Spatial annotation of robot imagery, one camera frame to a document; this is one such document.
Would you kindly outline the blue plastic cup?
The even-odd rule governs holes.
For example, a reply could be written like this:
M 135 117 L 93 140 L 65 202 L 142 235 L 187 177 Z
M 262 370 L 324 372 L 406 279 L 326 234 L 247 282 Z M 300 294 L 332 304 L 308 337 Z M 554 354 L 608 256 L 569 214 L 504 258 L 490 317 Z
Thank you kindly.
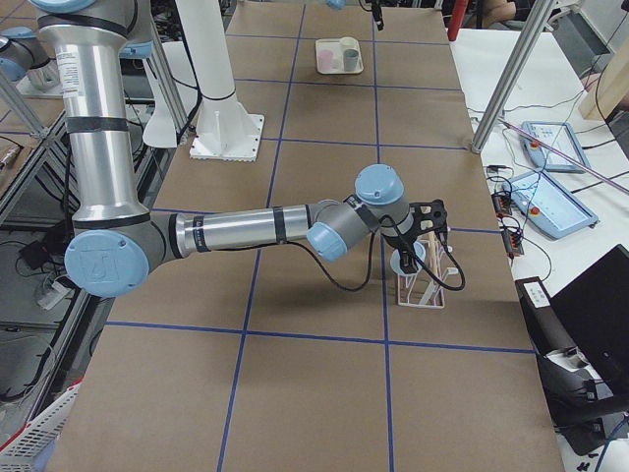
M 400 276 L 408 277 L 418 274 L 426 261 L 426 249 L 422 243 L 416 241 L 413 250 L 395 249 L 390 257 L 393 271 Z

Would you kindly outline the grey plastic cup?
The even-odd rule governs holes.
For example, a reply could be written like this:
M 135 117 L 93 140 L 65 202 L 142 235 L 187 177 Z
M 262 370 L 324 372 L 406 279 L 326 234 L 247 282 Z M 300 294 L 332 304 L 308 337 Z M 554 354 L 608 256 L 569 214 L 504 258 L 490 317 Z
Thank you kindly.
M 360 51 L 354 48 L 347 48 L 343 51 L 343 72 L 350 74 L 358 69 Z

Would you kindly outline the aluminium frame post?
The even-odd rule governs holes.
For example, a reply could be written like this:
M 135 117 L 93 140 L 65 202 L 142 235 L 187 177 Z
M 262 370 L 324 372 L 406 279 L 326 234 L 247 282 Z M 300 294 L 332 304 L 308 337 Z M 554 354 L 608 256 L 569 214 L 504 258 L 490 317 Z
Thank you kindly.
M 551 0 L 537 1 L 533 6 L 532 12 L 519 34 L 473 137 L 471 142 L 471 151 L 473 153 L 481 153 L 485 147 L 491 130 L 498 121 L 500 112 L 503 110 L 517 79 L 537 44 L 545 23 L 549 19 L 551 12 L 557 7 L 558 2 Z

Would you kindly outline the white perforated basket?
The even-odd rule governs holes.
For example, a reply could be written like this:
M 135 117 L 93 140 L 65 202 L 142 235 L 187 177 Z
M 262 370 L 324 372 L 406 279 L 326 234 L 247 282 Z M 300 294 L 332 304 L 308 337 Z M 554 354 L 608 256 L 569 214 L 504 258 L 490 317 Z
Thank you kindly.
M 56 400 L 1 445 L 1 470 L 44 471 L 55 449 L 83 380 L 71 384 Z

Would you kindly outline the cream plastic tray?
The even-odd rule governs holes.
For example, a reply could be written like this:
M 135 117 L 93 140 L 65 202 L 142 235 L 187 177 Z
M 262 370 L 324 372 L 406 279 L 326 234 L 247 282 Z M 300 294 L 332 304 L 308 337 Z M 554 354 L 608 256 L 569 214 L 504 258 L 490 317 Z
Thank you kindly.
M 344 50 L 342 50 L 339 45 L 340 38 L 321 38 L 315 41 L 314 47 L 315 47 L 316 70 L 317 70 L 316 52 L 320 48 L 326 48 L 326 49 L 332 50 L 334 53 L 334 65 L 330 74 L 322 74 L 322 75 L 358 75 L 358 74 L 361 74 L 364 70 L 364 64 L 363 64 L 363 55 L 361 51 L 360 42 L 355 38 L 358 41 L 357 50 L 360 51 L 358 69 L 354 73 L 347 74 L 343 72 L 343 51 Z

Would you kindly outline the pink plastic cup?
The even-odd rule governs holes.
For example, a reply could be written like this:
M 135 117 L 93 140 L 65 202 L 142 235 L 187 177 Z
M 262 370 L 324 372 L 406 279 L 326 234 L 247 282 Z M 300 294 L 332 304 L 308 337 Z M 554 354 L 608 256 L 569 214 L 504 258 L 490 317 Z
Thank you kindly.
M 320 48 L 316 52 L 317 70 L 321 74 L 330 74 L 334 65 L 334 53 L 330 49 Z

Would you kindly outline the pale green plastic cup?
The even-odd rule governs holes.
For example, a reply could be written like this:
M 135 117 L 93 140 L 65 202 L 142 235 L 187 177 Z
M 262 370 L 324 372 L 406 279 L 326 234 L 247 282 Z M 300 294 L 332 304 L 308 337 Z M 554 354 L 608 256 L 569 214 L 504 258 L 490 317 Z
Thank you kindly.
M 351 36 L 344 36 L 339 39 L 339 45 L 342 50 L 357 49 L 358 41 Z

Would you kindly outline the blue teach pendant far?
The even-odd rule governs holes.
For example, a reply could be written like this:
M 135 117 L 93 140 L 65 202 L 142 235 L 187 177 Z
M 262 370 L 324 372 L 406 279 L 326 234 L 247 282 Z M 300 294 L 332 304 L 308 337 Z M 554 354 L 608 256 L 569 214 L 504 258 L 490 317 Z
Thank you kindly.
M 569 123 L 524 121 L 521 129 L 537 141 L 550 145 L 587 168 L 591 167 L 574 129 Z M 581 167 L 574 165 L 548 148 L 534 144 L 524 137 L 521 138 L 521 141 L 524 151 L 535 166 L 544 167 L 550 172 L 584 173 Z

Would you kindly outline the blue teach pendant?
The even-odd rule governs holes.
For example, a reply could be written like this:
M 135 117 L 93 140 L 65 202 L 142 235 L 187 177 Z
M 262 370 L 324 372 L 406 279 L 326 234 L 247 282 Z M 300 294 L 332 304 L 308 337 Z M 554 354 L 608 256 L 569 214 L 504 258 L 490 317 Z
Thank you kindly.
M 569 123 L 524 121 L 521 129 L 537 141 L 550 145 L 587 168 L 591 167 L 574 129 Z M 581 167 L 574 165 L 548 148 L 534 144 L 524 137 L 521 138 L 521 141 L 524 151 L 535 166 L 544 167 L 550 172 L 584 173 Z
M 510 179 L 502 188 L 516 208 L 550 239 L 561 239 L 599 222 L 594 212 L 541 169 Z

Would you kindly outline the black laptop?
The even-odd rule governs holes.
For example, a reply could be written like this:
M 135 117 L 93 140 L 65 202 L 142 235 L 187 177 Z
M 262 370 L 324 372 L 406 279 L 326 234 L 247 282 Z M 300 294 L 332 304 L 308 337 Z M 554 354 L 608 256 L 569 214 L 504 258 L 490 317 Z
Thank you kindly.
M 616 394 L 628 391 L 628 250 L 618 244 L 551 297 L 551 307 Z

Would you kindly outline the blue teach pendant near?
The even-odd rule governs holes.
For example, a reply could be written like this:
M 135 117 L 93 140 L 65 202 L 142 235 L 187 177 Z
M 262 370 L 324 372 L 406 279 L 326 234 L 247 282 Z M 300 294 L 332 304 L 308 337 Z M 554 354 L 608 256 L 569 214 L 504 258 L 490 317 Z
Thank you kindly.
M 541 169 L 510 179 L 502 188 L 516 208 L 550 239 L 561 239 L 599 222 L 594 212 Z

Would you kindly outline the red fire extinguisher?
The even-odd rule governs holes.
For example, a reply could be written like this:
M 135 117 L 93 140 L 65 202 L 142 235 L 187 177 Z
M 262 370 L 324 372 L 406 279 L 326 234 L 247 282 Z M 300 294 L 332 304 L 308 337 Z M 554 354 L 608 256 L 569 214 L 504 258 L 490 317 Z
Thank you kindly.
M 466 15 L 469 0 L 455 0 L 450 21 L 447 28 L 447 37 L 449 41 L 455 41 L 458 32 L 462 27 L 463 20 Z

